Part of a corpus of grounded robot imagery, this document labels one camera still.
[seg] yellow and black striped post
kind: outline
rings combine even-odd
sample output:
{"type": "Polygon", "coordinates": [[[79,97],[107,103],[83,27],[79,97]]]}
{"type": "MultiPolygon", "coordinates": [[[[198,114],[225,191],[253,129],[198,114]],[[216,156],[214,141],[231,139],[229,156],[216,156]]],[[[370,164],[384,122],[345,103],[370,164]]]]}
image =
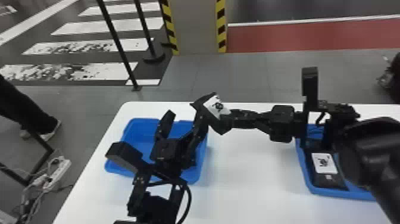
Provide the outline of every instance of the yellow and black striped post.
{"type": "Polygon", "coordinates": [[[227,46],[227,27],[225,15],[225,0],[216,0],[215,19],[217,29],[218,53],[225,53],[227,46]]]}
{"type": "Polygon", "coordinates": [[[174,27],[174,20],[172,19],[172,11],[170,1],[160,0],[162,17],[165,22],[165,29],[167,30],[168,38],[170,40],[173,55],[179,55],[179,48],[176,39],[176,32],[174,27]]]}

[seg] person's leg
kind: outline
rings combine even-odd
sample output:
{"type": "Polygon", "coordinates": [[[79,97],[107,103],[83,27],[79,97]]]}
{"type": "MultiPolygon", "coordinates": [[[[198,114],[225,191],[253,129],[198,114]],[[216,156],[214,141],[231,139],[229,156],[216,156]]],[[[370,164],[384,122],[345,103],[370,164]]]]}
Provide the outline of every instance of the person's leg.
{"type": "Polygon", "coordinates": [[[0,76],[1,115],[17,121],[22,127],[31,127],[39,134],[51,133],[58,121],[46,114],[27,95],[21,93],[11,83],[0,76]]]}

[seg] blue plastic bin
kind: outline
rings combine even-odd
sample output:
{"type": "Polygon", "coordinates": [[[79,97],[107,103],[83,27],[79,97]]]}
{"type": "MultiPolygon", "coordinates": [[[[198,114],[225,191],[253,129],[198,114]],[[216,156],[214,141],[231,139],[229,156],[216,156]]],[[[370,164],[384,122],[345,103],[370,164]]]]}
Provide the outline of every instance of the blue plastic bin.
{"type": "MultiPolygon", "coordinates": [[[[317,127],[316,125],[308,125],[308,137],[312,139],[321,139],[323,134],[323,127],[317,127]]],[[[299,162],[301,166],[301,170],[303,172],[304,181],[308,189],[313,194],[323,195],[323,196],[330,196],[330,197],[339,197],[339,198],[351,198],[351,199],[358,199],[358,200],[369,200],[375,201],[375,198],[371,195],[369,191],[363,190],[358,188],[357,186],[351,184],[350,182],[345,180],[345,185],[349,189],[348,191],[339,190],[339,189],[330,189],[330,188],[319,188],[313,185],[310,178],[309,169],[314,169],[312,164],[307,164],[305,161],[305,155],[302,148],[300,148],[300,139],[296,139],[296,151],[299,157],[299,162]]],[[[338,164],[338,157],[337,155],[333,156],[336,164],[338,164]]]]}
{"type": "MultiPolygon", "coordinates": [[[[143,153],[143,159],[148,163],[154,163],[150,160],[150,153],[154,145],[154,132],[157,128],[158,119],[131,119],[125,127],[121,141],[129,143],[131,146],[143,153]]],[[[192,128],[193,122],[181,120],[174,122],[169,138],[179,138],[192,128]]],[[[186,180],[188,184],[194,184],[200,178],[201,168],[203,166],[205,149],[207,146],[207,136],[196,149],[196,166],[183,171],[181,178],[186,180]]],[[[107,160],[105,170],[110,173],[134,177],[135,174],[125,168],[122,168],[107,160]]],[[[157,181],[158,178],[152,177],[152,181],[157,181]]]]}

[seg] white sneaker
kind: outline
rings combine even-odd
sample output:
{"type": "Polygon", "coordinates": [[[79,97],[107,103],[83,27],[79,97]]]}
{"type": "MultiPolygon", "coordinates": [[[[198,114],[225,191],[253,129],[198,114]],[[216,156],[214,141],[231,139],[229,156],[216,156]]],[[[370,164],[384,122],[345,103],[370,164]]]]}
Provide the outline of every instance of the white sneaker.
{"type": "Polygon", "coordinates": [[[27,140],[27,139],[29,139],[30,138],[30,133],[27,131],[27,130],[20,130],[20,137],[23,139],[23,140],[27,140]]]}
{"type": "Polygon", "coordinates": [[[57,120],[57,125],[54,128],[54,130],[52,132],[50,132],[50,133],[46,133],[46,134],[40,135],[40,137],[47,142],[48,140],[50,140],[55,135],[55,132],[57,131],[57,129],[60,126],[61,126],[61,121],[57,120]]]}

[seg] black and white label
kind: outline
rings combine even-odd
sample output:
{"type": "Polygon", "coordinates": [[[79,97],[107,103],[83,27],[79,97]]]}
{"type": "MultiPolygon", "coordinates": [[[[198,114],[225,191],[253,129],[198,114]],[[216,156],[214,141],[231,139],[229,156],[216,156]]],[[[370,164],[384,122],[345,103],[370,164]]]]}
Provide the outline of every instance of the black and white label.
{"type": "Polygon", "coordinates": [[[311,153],[315,171],[322,174],[337,174],[338,170],[329,153],[311,153]]]}
{"type": "Polygon", "coordinates": [[[218,95],[211,97],[208,101],[203,103],[203,106],[218,119],[221,114],[230,114],[230,110],[224,106],[218,95]]]}

